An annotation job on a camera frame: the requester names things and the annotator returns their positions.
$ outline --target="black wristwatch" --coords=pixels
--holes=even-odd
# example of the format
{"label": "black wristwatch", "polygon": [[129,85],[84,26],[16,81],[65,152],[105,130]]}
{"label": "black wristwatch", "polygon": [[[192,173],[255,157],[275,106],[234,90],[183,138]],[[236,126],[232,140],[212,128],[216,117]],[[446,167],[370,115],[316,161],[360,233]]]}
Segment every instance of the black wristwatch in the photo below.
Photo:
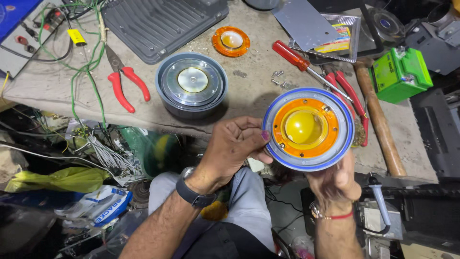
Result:
{"label": "black wristwatch", "polygon": [[193,173],[194,167],[185,168],[180,174],[180,178],[176,183],[176,191],[186,202],[189,202],[193,207],[204,208],[211,205],[216,199],[217,194],[199,195],[198,193],[190,190],[185,184],[187,176]]}

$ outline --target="yellow label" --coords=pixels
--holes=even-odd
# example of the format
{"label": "yellow label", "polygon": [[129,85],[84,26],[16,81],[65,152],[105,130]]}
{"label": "yellow label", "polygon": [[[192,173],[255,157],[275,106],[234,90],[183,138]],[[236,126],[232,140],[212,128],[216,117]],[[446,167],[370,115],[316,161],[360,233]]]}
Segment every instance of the yellow label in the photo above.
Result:
{"label": "yellow label", "polygon": [[346,24],[333,24],[335,30],[340,34],[340,37],[326,42],[314,48],[315,51],[328,53],[332,51],[346,50],[350,48],[351,33]]}
{"label": "yellow label", "polygon": [[68,29],[67,33],[69,34],[74,44],[86,43],[85,39],[83,39],[83,36],[77,29]]}

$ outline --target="hand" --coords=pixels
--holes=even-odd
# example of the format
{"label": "hand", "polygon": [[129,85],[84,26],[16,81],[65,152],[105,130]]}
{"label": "hand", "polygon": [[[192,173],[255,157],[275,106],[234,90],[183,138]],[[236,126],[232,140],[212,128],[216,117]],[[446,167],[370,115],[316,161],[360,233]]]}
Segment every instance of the hand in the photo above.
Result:
{"label": "hand", "polygon": [[185,181],[187,186],[199,194],[213,193],[231,180],[246,158],[266,164],[273,162],[264,152],[270,133],[261,127],[262,119],[249,116],[215,124],[201,163]]}
{"label": "hand", "polygon": [[352,202],[361,196],[355,182],[355,161],[351,150],[335,165],[307,174],[310,188],[316,195],[318,209],[325,216],[350,213]]}

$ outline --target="red screwdriver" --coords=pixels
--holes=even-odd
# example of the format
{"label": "red screwdriver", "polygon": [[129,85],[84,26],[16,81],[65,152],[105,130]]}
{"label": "red screwdriver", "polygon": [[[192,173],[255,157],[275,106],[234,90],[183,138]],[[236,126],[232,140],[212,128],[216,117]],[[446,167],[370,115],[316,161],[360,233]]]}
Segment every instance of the red screwdriver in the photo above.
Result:
{"label": "red screwdriver", "polygon": [[350,102],[353,102],[353,100],[344,94],[342,91],[340,91],[336,86],[333,84],[329,83],[326,79],[324,79],[322,76],[320,76],[318,73],[316,73],[313,69],[311,69],[310,63],[303,59],[299,54],[294,52],[290,47],[286,46],[282,41],[276,41],[273,43],[271,46],[274,51],[278,52],[281,56],[283,56],[287,61],[291,62],[294,66],[297,66],[301,71],[308,70],[310,73],[315,75],[317,79],[322,82],[327,84],[330,88],[334,89],[337,91],[339,94],[341,94],[343,97],[347,98]]}

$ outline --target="wooden hammer handle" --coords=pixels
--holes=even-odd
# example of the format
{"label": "wooden hammer handle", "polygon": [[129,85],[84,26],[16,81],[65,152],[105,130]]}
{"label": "wooden hammer handle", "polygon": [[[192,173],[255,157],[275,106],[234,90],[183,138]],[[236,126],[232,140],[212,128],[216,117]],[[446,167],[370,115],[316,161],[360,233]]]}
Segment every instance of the wooden hammer handle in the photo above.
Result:
{"label": "wooden hammer handle", "polygon": [[386,167],[392,177],[407,176],[406,170],[401,162],[401,158],[399,157],[398,150],[396,149],[395,142],[391,136],[385,114],[383,113],[382,107],[380,107],[379,99],[375,94],[374,87],[369,76],[369,71],[365,64],[360,61],[357,61],[355,64],[355,71],[362,94],[368,99],[370,119],[372,121],[372,125],[374,126],[377,139],[382,147]]}

